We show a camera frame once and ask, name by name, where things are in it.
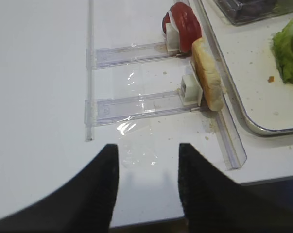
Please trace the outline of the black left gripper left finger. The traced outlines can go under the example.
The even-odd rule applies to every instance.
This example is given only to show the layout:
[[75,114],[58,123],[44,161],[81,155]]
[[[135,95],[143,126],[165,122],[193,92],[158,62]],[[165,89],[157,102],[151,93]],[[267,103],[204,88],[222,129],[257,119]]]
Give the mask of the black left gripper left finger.
[[0,233],[107,233],[119,186],[116,144],[42,200],[0,219]]

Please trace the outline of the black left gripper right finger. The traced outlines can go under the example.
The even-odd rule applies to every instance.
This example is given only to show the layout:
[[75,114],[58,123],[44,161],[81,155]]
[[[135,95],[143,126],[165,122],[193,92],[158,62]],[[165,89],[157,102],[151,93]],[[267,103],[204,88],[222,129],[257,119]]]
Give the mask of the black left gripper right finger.
[[178,152],[178,191],[190,233],[293,233],[293,210],[247,190],[192,144]]

